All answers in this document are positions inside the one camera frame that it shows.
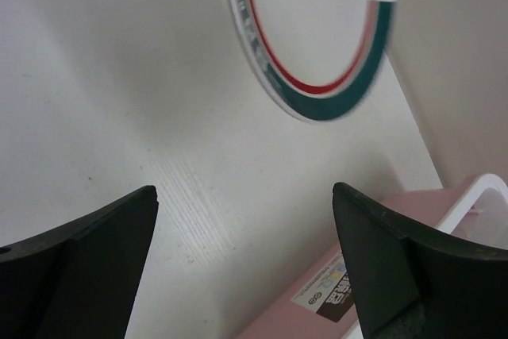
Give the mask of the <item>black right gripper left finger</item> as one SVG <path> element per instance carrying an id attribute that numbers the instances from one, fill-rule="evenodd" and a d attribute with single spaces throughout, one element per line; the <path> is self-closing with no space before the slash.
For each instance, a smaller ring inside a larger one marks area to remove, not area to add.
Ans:
<path id="1" fill-rule="evenodd" d="M 159 203 L 144 186 L 1 248 L 3 338 L 123 338 Z"/>

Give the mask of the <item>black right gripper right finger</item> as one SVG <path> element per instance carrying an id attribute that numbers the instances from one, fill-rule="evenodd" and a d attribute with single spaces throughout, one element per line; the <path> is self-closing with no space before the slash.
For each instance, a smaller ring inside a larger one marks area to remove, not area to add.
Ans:
<path id="1" fill-rule="evenodd" d="M 505 338 L 507 251 L 443 233 L 347 183 L 337 234 L 365 338 Z"/>

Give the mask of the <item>green red rimmed plate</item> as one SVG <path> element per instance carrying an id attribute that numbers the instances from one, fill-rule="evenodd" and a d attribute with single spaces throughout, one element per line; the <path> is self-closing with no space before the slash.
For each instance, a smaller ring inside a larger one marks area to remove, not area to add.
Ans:
<path id="1" fill-rule="evenodd" d="M 356 108 L 383 65 L 397 0 L 229 0 L 244 54 L 291 116 L 333 121 Z"/>

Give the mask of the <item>pink plastic dish rack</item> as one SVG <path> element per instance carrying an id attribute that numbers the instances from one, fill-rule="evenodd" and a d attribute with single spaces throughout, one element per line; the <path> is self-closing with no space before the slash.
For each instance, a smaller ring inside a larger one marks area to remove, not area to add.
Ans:
<path id="1" fill-rule="evenodd" d="M 333 188 L 338 243 L 242 333 L 244 338 L 504 338 L 507 185 L 377 202 Z"/>

